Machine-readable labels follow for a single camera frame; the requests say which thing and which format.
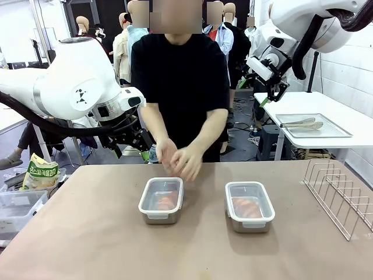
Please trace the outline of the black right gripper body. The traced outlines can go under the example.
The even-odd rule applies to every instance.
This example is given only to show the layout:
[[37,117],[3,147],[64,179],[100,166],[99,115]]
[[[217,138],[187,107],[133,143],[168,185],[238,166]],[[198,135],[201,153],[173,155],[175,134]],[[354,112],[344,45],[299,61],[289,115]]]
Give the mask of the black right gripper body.
[[270,79],[268,80],[268,87],[276,87],[278,88],[280,85],[284,84],[289,87],[289,82],[287,80],[288,69],[281,70],[277,68],[270,68],[272,74]]

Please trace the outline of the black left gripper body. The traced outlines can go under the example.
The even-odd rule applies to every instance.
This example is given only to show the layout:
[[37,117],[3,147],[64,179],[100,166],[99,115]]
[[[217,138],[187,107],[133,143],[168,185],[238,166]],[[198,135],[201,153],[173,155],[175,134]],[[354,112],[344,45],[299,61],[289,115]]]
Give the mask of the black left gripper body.
[[117,144],[130,145],[137,132],[139,132],[139,119],[137,116],[129,116],[124,117],[117,124],[112,123],[109,133],[101,137],[110,137]]

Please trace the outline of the person's right hand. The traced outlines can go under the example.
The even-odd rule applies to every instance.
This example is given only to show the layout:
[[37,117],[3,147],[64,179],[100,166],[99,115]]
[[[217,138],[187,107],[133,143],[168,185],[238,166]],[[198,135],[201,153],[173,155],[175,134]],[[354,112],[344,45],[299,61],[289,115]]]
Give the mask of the person's right hand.
[[173,172],[171,167],[171,159],[177,151],[175,143],[170,138],[162,138],[156,141],[156,155],[159,163],[161,163],[168,174]]

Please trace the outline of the person's left hand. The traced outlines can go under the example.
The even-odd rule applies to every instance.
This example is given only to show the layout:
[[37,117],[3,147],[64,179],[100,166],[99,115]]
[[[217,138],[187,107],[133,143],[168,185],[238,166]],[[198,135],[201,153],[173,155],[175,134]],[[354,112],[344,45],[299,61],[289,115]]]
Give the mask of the person's left hand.
[[171,171],[184,180],[194,180],[202,165],[203,153],[193,145],[179,149],[170,161]]

